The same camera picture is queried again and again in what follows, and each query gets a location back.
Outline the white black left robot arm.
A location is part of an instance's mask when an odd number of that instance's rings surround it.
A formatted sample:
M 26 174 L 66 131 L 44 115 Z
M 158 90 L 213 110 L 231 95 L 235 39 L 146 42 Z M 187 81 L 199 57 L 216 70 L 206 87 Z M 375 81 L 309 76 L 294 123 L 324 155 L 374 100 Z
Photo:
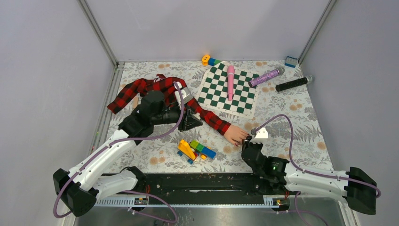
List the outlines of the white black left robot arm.
M 136 194 L 143 192 L 146 181 L 141 171 L 135 167 L 128 167 L 112 176 L 102 175 L 124 153 L 142 141 L 166 136 L 152 136 L 154 126 L 165 124 L 174 125 L 166 132 L 170 134 L 176 129 L 186 131 L 202 126 L 203 123 L 183 100 L 178 105 L 167 107 L 161 91 L 148 92 L 137 108 L 97 150 L 75 167 L 69 170 L 58 169 L 53 174 L 57 195 L 53 206 L 54 216 L 66 216 L 57 213 L 59 202 L 63 202 L 70 213 L 79 217 L 86 214 L 101 199 L 131 190 Z

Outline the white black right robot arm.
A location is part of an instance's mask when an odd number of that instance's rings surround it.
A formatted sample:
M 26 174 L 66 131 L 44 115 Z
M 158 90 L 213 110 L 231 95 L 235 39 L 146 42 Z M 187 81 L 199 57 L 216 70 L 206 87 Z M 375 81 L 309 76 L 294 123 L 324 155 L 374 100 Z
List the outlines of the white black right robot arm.
M 377 184 L 360 168 L 337 171 L 295 167 L 287 159 L 263 155 L 263 144 L 251 139 L 243 141 L 241 157 L 255 175 L 268 181 L 274 193 L 318 194 L 346 203 L 359 213 L 376 214 Z

